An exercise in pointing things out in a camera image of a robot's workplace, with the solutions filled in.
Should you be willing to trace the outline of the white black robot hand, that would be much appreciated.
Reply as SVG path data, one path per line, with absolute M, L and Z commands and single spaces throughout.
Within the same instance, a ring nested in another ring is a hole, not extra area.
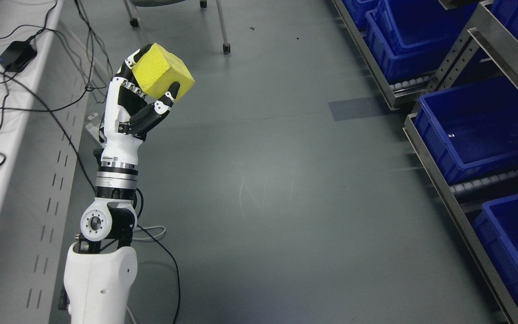
M 147 133 L 161 123 L 179 99 L 181 85 L 172 82 L 154 103 L 148 104 L 146 90 L 140 86 L 132 69 L 146 54 L 162 47 L 157 43 L 145 45 L 133 52 L 119 67 L 107 90 L 103 122 L 99 132 L 105 147 L 99 158 L 102 171 L 137 175 L 138 148 Z

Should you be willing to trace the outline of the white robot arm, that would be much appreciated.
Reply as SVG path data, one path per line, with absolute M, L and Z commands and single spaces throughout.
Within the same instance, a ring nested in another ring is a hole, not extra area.
M 80 232 L 67 252 L 63 308 L 72 324 L 123 324 L 131 315 L 128 299 L 137 272 L 132 247 L 138 216 L 134 165 L 103 160 L 95 149 L 98 172 L 93 202 L 80 219 Z

